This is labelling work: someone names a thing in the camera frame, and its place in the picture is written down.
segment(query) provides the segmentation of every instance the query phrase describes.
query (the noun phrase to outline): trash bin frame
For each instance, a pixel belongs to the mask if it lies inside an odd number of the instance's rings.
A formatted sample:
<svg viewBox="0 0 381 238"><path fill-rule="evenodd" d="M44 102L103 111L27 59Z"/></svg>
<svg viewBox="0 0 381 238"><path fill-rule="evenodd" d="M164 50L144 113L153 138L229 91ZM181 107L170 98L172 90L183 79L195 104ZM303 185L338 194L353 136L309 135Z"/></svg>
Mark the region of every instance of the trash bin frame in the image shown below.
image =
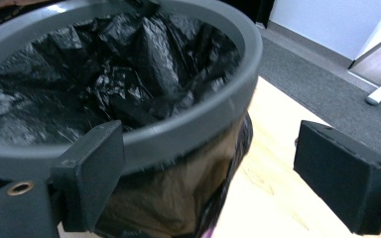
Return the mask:
<svg viewBox="0 0 381 238"><path fill-rule="evenodd" d="M122 0L61 2L0 26L0 63L26 43L68 25L107 15L136 12ZM227 35L241 61L217 93L178 116L124 134L123 175L173 160L202 145L237 120L252 98L262 56L262 39L243 13L215 0L161 0L161 13L199 19ZM0 179L47 179L50 167L70 144L17 146L0 143Z"/></svg>

